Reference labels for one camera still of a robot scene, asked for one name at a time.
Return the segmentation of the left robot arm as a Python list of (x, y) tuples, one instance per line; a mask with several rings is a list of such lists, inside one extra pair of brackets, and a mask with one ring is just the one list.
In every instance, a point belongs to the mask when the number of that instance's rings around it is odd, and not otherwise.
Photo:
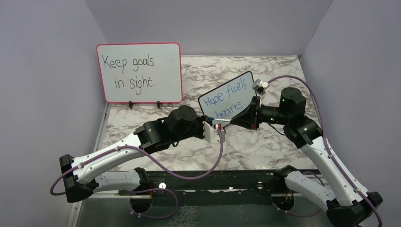
[(73, 157), (66, 154), (60, 157), (63, 195), (68, 203), (89, 198), (92, 194), (110, 190), (135, 191), (143, 194), (148, 190), (148, 180), (141, 168), (122, 173), (110, 169), (127, 161), (149, 157), (169, 174), (183, 178), (160, 164), (152, 154), (176, 147), (180, 141), (198, 138), (210, 144), (223, 146), (225, 132), (220, 124), (206, 115), (198, 116), (195, 110), (182, 105), (170, 112), (167, 117), (143, 123), (124, 139), (89, 155)]

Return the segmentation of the black framed whiteboard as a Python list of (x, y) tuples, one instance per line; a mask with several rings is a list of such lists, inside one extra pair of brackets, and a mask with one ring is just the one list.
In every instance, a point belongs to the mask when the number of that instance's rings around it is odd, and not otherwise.
[(202, 113), (215, 119), (231, 119), (256, 96), (253, 83), (253, 74), (247, 71), (201, 95), (198, 103)]

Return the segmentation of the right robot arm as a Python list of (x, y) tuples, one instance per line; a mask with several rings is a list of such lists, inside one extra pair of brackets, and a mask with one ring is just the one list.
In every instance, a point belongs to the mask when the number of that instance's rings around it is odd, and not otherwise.
[(305, 114), (306, 98), (294, 87), (281, 91), (277, 107), (260, 103), (255, 96), (231, 119), (232, 125), (256, 130), (261, 123), (283, 126), (285, 136), (317, 167), (328, 186), (310, 180), (292, 166), (275, 172), (273, 187), (278, 192), (295, 191), (317, 205), (336, 227), (355, 227), (371, 216), (383, 202), (378, 192), (364, 187), (338, 160), (323, 137), (321, 127)]

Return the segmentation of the white whiteboard marker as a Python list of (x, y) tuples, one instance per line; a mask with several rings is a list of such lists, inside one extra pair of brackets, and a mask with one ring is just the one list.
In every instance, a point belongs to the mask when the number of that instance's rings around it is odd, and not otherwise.
[(220, 121), (220, 122), (231, 122), (231, 119), (225, 119), (225, 118), (214, 118), (214, 121)]

